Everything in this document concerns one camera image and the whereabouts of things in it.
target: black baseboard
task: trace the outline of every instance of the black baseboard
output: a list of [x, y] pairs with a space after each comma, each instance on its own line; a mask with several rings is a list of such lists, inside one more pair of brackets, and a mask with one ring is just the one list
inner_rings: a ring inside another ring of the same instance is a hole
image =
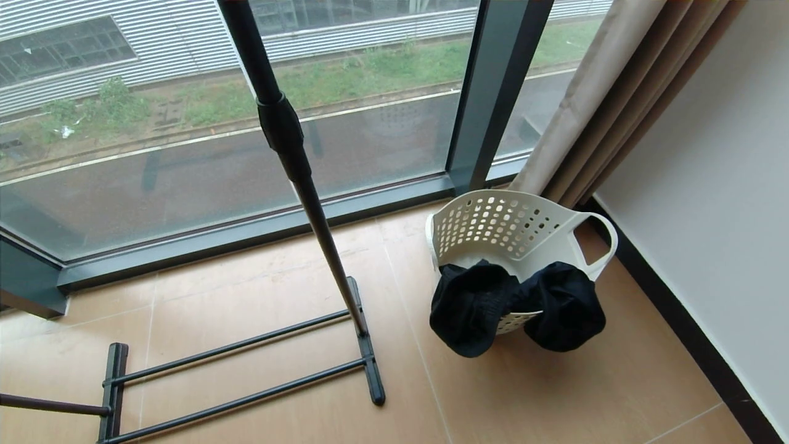
[[[781, 443], [780, 436], [772, 427], [759, 406], [742, 386], [742, 383], [731, 370], [723, 356], [715, 349], [704, 332], [701, 331], [696, 321], [685, 310], [673, 292], [657, 276], [655, 270], [636, 250], [633, 243], [619, 229], [616, 222], [606, 213], [600, 204], [594, 199], [580, 205], [583, 211], [598, 213], [608, 218], [616, 227], [616, 234], [619, 236], [619, 247], [616, 257], [625, 266], [630, 275], [636, 280], [638, 286], [644, 291], [654, 304], [655, 308], [665, 318], [671, 329], [685, 345], [688, 352], [696, 360], [696, 364], [707, 376], [707, 379], [715, 387], [721, 399], [731, 410], [731, 413], [740, 423], [742, 429], [754, 444], [773, 444]], [[607, 243], [608, 230], [603, 224], [595, 219], [593, 222], [595, 230]]]

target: tile floor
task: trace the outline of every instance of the tile floor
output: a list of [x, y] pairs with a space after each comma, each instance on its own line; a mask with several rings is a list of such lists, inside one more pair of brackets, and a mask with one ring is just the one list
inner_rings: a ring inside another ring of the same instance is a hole
[[[724, 443], [749, 442], [726, 405], [615, 259], [597, 281], [601, 335], [553, 353], [521, 332], [482, 357], [455, 355], [430, 330], [435, 274], [430, 205], [335, 230], [355, 276], [386, 386], [369, 400], [356, 371], [144, 442]], [[607, 249], [588, 227], [587, 254]], [[74, 295], [55, 322], [0, 316], [0, 391], [100, 404], [107, 346], [128, 371], [342, 309], [311, 236]], [[350, 321], [130, 386], [131, 431], [357, 358]], [[90, 416], [0, 408], [0, 442], [94, 442]]]

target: laundry basket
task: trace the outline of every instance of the laundry basket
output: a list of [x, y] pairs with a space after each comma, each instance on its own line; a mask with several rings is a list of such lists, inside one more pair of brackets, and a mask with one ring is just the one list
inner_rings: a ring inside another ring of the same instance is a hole
[[[587, 264], [573, 230], [589, 217], [608, 229], [611, 249]], [[425, 231], [433, 266], [465, 268], [485, 259], [501, 265], [519, 281], [556, 262], [566, 262], [596, 280], [614, 257], [618, 238], [608, 219], [595, 213], [566, 209], [533, 194], [509, 190], [479, 190], [463, 194], [428, 218]], [[496, 334], [520, 328], [540, 312], [502, 316]]]

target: black metal clothes rack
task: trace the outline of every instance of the black metal clothes rack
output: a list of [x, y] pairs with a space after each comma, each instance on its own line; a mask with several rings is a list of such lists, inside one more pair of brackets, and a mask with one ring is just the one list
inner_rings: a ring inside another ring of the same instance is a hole
[[[362, 308], [361, 298], [359, 297], [359, 288], [355, 279], [345, 275], [337, 248], [331, 237], [329, 225], [326, 221], [326, 216], [323, 214], [323, 208], [320, 205], [315, 184], [312, 182], [312, 170], [310, 169], [307, 155], [304, 151], [304, 135], [301, 132], [301, 125], [296, 116], [296, 111], [290, 106], [285, 95], [279, 91], [274, 72], [271, 69], [271, 64], [268, 61], [260, 34], [257, 31], [252, 11], [249, 8], [249, 3], [246, 0], [218, 1], [219, 8], [227, 23], [227, 28], [230, 30], [230, 35], [238, 49], [241, 62], [249, 75], [252, 88], [255, 90], [260, 126], [263, 129], [269, 146], [279, 155], [279, 159], [282, 162], [282, 166], [285, 168], [288, 179], [294, 185], [347, 308], [320, 318], [291, 325], [224, 347], [215, 348], [207, 352], [198, 353], [194, 356], [188, 356], [170, 363], [164, 363], [130, 374], [126, 374], [125, 372], [129, 346], [127, 344], [114, 343], [110, 345], [110, 351], [107, 357], [107, 374], [102, 382], [104, 388], [102, 405], [72, 404], [18, 397], [9, 394], [0, 394], [0, 405], [100, 416], [101, 422], [99, 425], [98, 443], [118, 444], [120, 442], [127, 442], [175, 427], [180, 427], [187, 423], [202, 420], [209, 416], [239, 408], [246, 404], [261, 401], [279, 395], [280, 393], [306, 386], [354, 369], [365, 370], [373, 404], [383, 405], [386, 400], [386, 395], [383, 391], [383, 383], [381, 382], [378, 366], [376, 364], [375, 353], [372, 350], [372, 341], [367, 328], [367, 322], [365, 321], [364, 309]], [[296, 333], [320, 325], [326, 325], [327, 323], [348, 315], [353, 320], [353, 325], [356, 327], [359, 351], [361, 354], [359, 359], [239, 398], [235, 401], [226, 402], [225, 404], [207, 408], [164, 423], [145, 427], [137, 431], [124, 433], [123, 435], [120, 434], [123, 388], [124, 384], [127, 382], [164, 371], [170, 371], [203, 359], [268, 341], [276, 337]]]

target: beige curtain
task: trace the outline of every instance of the beige curtain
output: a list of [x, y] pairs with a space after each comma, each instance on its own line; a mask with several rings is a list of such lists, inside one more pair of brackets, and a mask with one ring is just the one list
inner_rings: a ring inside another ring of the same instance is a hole
[[742, 1], [615, 0], [511, 190], [585, 200], [687, 82]]

